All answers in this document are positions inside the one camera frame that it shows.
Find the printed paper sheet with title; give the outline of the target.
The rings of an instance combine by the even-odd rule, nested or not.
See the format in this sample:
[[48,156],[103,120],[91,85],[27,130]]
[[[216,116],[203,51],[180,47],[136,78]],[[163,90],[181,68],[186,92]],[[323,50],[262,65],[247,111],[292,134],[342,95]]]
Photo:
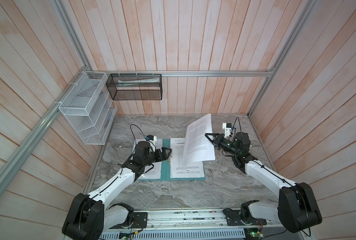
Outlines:
[[171,138],[170,178],[173,180],[205,180],[204,165],[196,162],[184,165],[185,138]]

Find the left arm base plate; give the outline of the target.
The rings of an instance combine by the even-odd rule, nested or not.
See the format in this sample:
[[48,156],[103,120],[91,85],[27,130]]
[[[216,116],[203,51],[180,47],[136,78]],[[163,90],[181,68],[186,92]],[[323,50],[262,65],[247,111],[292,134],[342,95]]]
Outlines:
[[116,225],[111,229],[130,229],[138,228],[144,229],[147,226],[148,213],[147,212],[135,212],[126,219],[123,224]]

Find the green file folder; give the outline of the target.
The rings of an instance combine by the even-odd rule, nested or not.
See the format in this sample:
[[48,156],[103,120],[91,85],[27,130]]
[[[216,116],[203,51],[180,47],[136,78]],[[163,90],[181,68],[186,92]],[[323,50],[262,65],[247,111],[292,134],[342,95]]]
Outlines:
[[174,181],[173,179],[170,178],[170,160],[171,160],[171,157],[170,157],[169,160],[162,162],[161,181]]

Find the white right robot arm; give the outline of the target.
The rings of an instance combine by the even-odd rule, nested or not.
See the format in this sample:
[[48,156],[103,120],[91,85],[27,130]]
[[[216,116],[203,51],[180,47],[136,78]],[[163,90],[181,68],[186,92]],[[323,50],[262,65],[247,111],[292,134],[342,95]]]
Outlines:
[[206,133],[205,136],[216,148],[229,153],[239,170],[258,180],[278,197],[277,205],[258,200],[243,203],[240,210],[243,224],[268,220],[297,233],[322,223],[323,217],[311,186],[296,183],[266,167],[250,153],[251,141],[247,133],[236,133],[232,141],[227,140],[224,134]]

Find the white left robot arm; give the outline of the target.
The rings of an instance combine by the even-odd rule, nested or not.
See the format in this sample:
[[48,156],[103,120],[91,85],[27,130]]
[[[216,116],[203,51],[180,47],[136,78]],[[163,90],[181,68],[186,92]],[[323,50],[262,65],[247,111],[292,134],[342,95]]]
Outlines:
[[169,159],[172,150],[156,149],[154,142],[140,141],[120,170],[106,183],[88,194],[78,194],[72,201],[61,232],[73,240],[98,240],[101,234],[115,226],[133,226],[133,207],[110,203],[134,183],[148,166]]

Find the printed paper sheet dense text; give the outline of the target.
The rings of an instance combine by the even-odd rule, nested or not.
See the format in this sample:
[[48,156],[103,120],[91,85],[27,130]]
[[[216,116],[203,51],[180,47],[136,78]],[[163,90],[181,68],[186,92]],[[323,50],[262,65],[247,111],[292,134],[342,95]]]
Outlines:
[[[134,150],[135,145],[136,145],[138,142],[140,142],[140,141],[144,141],[144,140],[142,140],[142,139],[136,139],[136,140],[135,140],[135,142],[134,142],[134,144],[133,144],[132,150]],[[157,140],[156,140],[156,143],[155,143],[155,146],[156,146],[158,149],[162,148],[162,139],[157,139]],[[157,162],[157,163],[154,163],[153,165],[154,165],[154,168],[152,168],[152,166],[147,166],[147,167],[145,168],[145,172],[147,172],[147,171],[150,170],[151,168],[152,168],[152,169],[151,169],[149,172],[142,174],[142,175],[138,178],[138,180],[140,180],[140,181],[141,181],[141,180],[142,180],[142,181],[153,181],[153,180],[155,180],[155,181],[161,181],[162,162]]]

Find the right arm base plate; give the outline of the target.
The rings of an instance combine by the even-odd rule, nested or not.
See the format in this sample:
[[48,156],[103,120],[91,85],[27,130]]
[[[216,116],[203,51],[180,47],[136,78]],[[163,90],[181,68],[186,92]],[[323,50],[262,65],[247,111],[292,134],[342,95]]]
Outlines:
[[250,212],[246,209],[232,210],[227,208],[223,209],[223,214],[226,216],[228,226],[262,226],[267,224],[267,221],[264,219],[252,217]]

